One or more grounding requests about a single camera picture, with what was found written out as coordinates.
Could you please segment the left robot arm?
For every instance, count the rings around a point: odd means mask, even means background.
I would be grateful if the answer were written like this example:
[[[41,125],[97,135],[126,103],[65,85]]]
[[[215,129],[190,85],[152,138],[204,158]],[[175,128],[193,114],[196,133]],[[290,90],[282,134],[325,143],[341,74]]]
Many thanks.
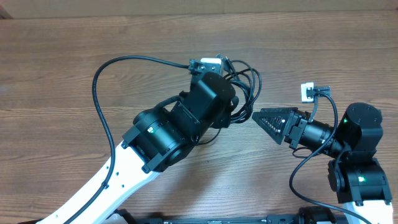
[[[236,100],[231,81],[208,72],[139,113],[104,166],[41,223],[103,223],[138,189],[186,158],[209,128],[227,128]]]

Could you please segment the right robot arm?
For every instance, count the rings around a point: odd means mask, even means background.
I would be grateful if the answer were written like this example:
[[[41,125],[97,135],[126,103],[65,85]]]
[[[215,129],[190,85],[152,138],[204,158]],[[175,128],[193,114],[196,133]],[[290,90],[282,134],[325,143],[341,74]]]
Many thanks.
[[[253,120],[277,143],[299,145],[332,158],[328,181],[348,223],[392,223],[392,194],[375,158],[383,135],[381,111],[366,103],[350,104],[338,127],[316,121],[298,108],[263,108]]]

